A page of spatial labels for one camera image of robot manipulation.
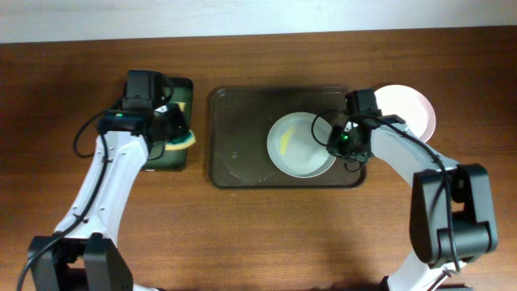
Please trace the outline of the light blue plate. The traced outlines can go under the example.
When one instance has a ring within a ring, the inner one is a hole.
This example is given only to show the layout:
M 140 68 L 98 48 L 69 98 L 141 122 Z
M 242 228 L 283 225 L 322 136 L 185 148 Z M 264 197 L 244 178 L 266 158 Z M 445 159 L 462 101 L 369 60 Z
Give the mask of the light blue plate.
M 323 119 L 312 125 L 316 115 L 294 112 L 277 120 L 267 135 L 267 152 L 283 173 L 308 179 L 322 175 L 334 164 L 336 157 L 316 142 L 327 140 L 331 126 Z

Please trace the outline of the white plate top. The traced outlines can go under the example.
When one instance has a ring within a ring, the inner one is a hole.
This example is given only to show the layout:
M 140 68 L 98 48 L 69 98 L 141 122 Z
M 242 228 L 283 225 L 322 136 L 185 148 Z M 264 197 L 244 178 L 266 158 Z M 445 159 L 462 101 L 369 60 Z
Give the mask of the white plate top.
M 421 141 L 431 139 L 436 127 L 435 110 L 419 91 L 404 85 L 383 86 L 375 91 L 377 107 L 387 115 L 401 117 Z

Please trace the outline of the brown serving tray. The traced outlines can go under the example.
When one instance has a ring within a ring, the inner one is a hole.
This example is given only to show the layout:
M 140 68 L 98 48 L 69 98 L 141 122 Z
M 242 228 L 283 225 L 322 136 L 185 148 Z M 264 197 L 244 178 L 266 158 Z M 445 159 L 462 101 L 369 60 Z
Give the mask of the brown serving tray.
M 338 159 L 314 178 L 283 173 L 267 152 L 267 135 L 281 117 L 344 109 L 340 86 L 226 87 L 214 91 L 210 105 L 208 177 L 218 188 L 356 188 L 367 170 Z

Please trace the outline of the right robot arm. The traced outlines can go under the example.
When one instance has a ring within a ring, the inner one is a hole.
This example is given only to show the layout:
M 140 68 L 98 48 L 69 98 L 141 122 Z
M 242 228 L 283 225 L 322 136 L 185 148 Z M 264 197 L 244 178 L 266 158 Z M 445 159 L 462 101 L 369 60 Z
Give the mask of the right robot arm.
M 335 125 L 327 151 L 365 166 L 391 166 L 411 187 L 411 252 L 379 290 L 442 290 L 447 278 L 495 251 L 498 230 L 490 177 L 478 163 L 460 164 L 416 137 L 397 115 L 384 115 L 372 89 L 345 96 L 346 121 Z

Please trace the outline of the green yellow sponge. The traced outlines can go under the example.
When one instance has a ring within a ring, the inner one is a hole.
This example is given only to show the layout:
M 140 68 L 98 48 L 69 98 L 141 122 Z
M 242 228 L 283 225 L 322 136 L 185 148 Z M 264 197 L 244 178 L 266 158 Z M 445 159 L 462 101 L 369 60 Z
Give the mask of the green yellow sponge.
M 195 134 L 192 130 L 190 130 L 188 133 L 182 135 L 181 137 L 177 137 L 172 141 L 168 141 L 165 145 L 165 151 L 185 150 L 190 146 L 193 146 L 195 143 Z

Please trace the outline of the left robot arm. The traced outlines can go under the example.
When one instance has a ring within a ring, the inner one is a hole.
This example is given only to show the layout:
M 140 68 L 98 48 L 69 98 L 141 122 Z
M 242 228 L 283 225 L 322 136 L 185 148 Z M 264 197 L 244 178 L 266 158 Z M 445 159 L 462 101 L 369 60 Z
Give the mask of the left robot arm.
M 134 181 L 148 163 L 182 168 L 195 143 L 190 128 L 193 82 L 130 70 L 124 91 L 90 118 L 97 138 L 78 195 L 50 236 L 35 236 L 16 288 L 31 275 L 37 290 L 139 290 L 117 247 Z

